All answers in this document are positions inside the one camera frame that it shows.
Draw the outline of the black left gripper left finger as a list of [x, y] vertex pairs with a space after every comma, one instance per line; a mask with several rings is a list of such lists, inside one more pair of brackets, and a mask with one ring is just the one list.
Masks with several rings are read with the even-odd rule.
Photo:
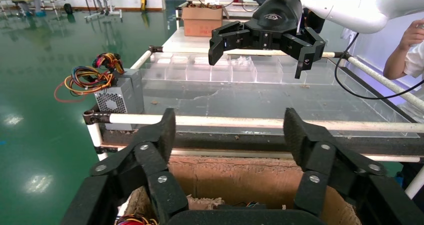
[[144, 187], [161, 225], [188, 210], [188, 200], [168, 168], [176, 115], [167, 108], [158, 123], [144, 126], [124, 149], [97, 162], [69, 205], [63, 225], [111, 225], [131, 193]]

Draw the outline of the bystander hand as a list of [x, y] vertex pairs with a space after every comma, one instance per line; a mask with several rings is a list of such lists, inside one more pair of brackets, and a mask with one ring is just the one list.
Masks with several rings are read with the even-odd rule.
[[408, 51], [410, 47], [424, 41], [424, 20], [415, 20], [405, 30], [400, 40], [398, 48], [401, 51]]

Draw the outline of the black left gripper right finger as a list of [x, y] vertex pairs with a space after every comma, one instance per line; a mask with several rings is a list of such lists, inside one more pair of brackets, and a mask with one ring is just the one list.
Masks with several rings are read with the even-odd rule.
[[325, 127], [303, 121], [291, 107], [284, 113], [283, 133], [303, 172], [296, 209], [319, 217], [331, 187], [353, 205], [363, 225], [423, 224], [423, 212], [381, 163], [339, 144]]

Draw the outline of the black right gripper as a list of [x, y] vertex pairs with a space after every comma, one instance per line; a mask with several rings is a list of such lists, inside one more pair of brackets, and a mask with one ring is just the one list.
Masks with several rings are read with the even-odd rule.
[[281, 50], [297, 60], [294, 78], [323, 56], [326, 42], [311, 27], [297, 34], [301, 0], [266, 0], [244, 24], [233, 21], [211, 32], [208, 62], [214, 66], [225, 51], [251, 47]]

